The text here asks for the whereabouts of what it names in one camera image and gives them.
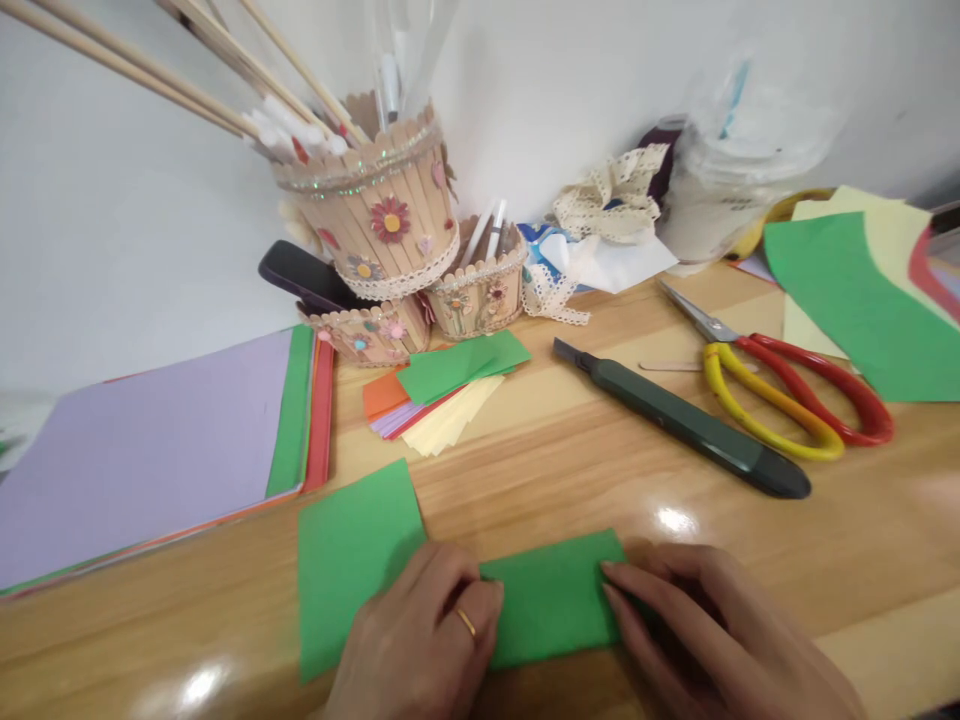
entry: scissors blade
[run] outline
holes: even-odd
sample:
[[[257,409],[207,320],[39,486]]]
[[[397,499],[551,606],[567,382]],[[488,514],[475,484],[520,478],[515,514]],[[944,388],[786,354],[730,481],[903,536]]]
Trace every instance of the scissors blade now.
[[[707,315],[707,313],[687,300],[687,298],[667,285],[663,280],[660,281],[660,286],[667,295],[670,296],[670,299],[693,321],[694,326],[700,331],[700,334],[710,342],[733,342],[740,337],[740,333],[730,329],[712,315]]]

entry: light yellow paper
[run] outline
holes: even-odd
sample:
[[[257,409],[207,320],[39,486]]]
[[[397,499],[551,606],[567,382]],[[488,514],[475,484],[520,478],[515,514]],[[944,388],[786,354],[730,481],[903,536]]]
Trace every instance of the light yellow paper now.
[[[811,220],[845,212],[864,213],[867,246],[883,276],[938,317],[958,328],[950,314],[914,285],[908,275],[910,255],[921,233],[930,224],[930,213],[911,207],[902,200],[888,200],[842,185],[830,200],[804,200],[797,203],[793,219]],[[790,297],[784,302],[783,339],[816,353],[847,357]]]
[[[439,455],[444,448],[457,443],[464,428],[503,379],[503,375],[494,375],[475,380],[400,437],[424,457]]]

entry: wooden table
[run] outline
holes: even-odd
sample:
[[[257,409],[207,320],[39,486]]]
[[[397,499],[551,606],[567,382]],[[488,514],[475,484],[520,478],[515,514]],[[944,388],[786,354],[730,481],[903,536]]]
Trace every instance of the wooden table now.
[[[717,267],[676,285],[736,329],[779,334],[782,295],[762,281]],[[799,617],[872,717],[960,697],[960,407],[892,406],[893,443],[808,463],[813,495],[773,500],[551,356],[557,334],[632,367],[697,357],[702,340],[652,283],[575,305],[593,312],[587,327],[513,326],[533,361],[438,458],[375,437],[360,388],[378,371],[341,365],[324,492],[405,455],[429,535],[481,560],[610,526],[631,553],[718,545]],[[719,414],[699,373],[648,376]],[[0,607],[0,717],[281,718],[321,705],[332,678],[300,687],[297,674],[296,519],[318,497]],[[491,676],[476,714],[651,717],[650,698],[619,652],[598,650]]]

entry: black phone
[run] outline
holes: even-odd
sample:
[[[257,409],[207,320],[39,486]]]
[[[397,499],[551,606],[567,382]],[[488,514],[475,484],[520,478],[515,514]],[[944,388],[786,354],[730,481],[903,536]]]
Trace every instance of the black phone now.
[[[267,250],[257,272],[271,285],[300,298],[311,313],[361,310],[377,304],[358,298],[336,270],[286,240],[277,240]]]

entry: white wall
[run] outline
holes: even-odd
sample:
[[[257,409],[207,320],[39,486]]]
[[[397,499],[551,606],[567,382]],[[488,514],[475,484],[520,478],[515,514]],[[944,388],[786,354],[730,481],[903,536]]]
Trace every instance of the white wall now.
[[[236,0],[217,1],[253,38]],[[250,103],[152,2],[76,4],[225,102]],[[359,89],[359,36],[338,32],[358,0],[261,4],[340,92]],[[799,73],[851,105],[816,182],[909,198],[956,173],[960,3],[762,7],[768,50],[789,48]],[[561,185],[682,110],[694,74],[743,36],[733,9],[463,0],[434,94],[464,212],[502,194],[513,219],[536,219]],[[0,393],[61,392],[295,322],[256,275],[282,235],[277,198],[239,141],[0,16]]]

